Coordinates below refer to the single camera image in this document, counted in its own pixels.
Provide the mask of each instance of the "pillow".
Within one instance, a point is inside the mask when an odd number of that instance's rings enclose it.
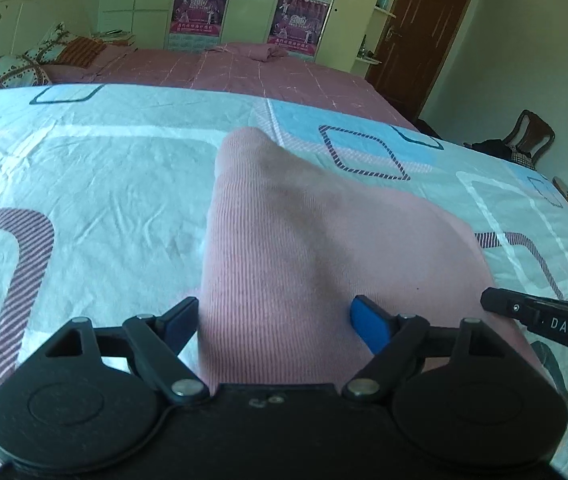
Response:
[[[530,158],[529,153],[523,153],[519,152],[518,150],[513,150],[513,153],[510,156],[510,161],[535,171],[535,166],[533,165],[533,159]]]
[[[64,23],[57,25],[42,42],[24,55],[39,64],[63,64],[88,68],[106,48],[100,40],[91,40],[68,32]]]
[[[46,74],[53,82],[57,83],[91,83],[96,76],[111,64],[126,57],[135,51],[134,46],[116,46],[106,44],[106,48],[95,58],[88,68],[77,66],[46,65]]]
[[[0,88],[49,84],[48,75],[33,60],[25,56],[0,56]]]

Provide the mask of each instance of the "floral pillow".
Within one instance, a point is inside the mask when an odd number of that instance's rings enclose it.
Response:
[[[0,88],[51,84],[44,69],[25,56],[0,56]]]
[[[62,22],[24,56],[39,64],[65,64],[88,68],[105,48],[106,44],[102,41],[68,32]]]

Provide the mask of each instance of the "bottle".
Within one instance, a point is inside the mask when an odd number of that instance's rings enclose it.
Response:
[[[388,0],[377,0],[377,6],[380,9],[387,10],[386,7],[388,7]]]
[[[362,44],[359,46],[359,52],[357,53],[359,57],[366,56],[366,34],[364,34],[364,39],[362,40]]]

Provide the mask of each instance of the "pink bedsheet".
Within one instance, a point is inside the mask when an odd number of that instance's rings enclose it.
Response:
[[[201,55],[127,50],[106,66],[87,70],[54,66],[51,80],[53,83],[125,83],[248,94],[416,129],[361,77],[290,56],[261,62],[242,52],[241,48]]]
[[[188,88],[279,99],[416,129],[365,79],[290,56],[259,62],[210,50],[193,78]]]

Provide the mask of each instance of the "pink cloth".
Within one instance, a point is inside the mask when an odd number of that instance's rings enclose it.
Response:
[[[198,62],[199,54],[136,50],[100,70],[93,82],[186,88]]]
[[[273,61],[278,57],[288,56],[288,52],[278,45],[266,43],[224,43],[211,50],[228,52],[237,56],[248,57],[255,61]]]
[[[365,294],[436,326],[489,323],[541,365],[512,320],[485,313],[493,286],[470,227],[424,199],[317,168],[243,128],[217,156],[199,349],[211,384],[344,384],[370,359],[350,326]]]
[[[364,78],[292,56],[263,63],[208,51],[193,73],[189,88],[267,97],[416,129]]]
[[[45,70],[53,83],[123,83],[234,92],[416,130],[363,78],[291,56],[279,57],[286,51],[276,45],[227,43],[201,55],[132,51],[132,47],[109,45],[88,69],[46,65]]]
[[[51,82],[62,83],[92,83],[101,70],[111,63],[134,52],[133,46],[107,45],[88,68],[68,65],[44,65]]]

